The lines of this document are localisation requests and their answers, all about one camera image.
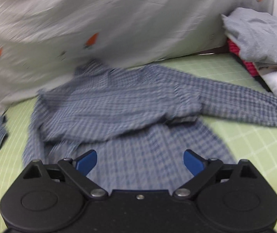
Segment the blue white checked shirt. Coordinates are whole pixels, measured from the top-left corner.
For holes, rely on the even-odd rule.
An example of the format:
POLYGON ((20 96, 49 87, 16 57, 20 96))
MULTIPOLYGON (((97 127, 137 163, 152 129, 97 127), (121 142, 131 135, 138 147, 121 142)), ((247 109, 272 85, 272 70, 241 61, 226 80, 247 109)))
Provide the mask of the blue white checked shirt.
POLYGON ((187 149, 234 162, 203 115, 277 127, 277 98, 161 65, 124 70, 94 60, 40 91, 22 160, 53 164, 93 149, 89 178, 105 190, 174 191, 190 179, 187 149))

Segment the red folded garment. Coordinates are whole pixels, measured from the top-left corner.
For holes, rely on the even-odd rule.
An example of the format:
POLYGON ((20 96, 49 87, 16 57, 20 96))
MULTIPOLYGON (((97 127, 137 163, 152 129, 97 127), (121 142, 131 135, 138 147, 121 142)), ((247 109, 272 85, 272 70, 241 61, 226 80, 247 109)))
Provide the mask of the red folded garment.
POLYGON ((237 58, 237 61, 248 71, 248 73, 252 77, 259 76, 257 69, 255 68, 252 62, 247 62, 241 57, 241 50, 240 48, 230 39, 227 39, 227 43, 229 46, 229 52, 237 58))

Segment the light grey folded garment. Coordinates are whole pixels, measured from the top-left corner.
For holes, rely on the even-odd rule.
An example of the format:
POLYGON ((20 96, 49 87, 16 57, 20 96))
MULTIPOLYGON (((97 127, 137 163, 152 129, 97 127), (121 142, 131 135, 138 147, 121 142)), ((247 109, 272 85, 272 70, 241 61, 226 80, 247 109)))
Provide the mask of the light grey folded garment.
POLYGON ((238 7, 222 15, 226 36, 241 50, 247 62, 277 64, 277 18, 238 7))

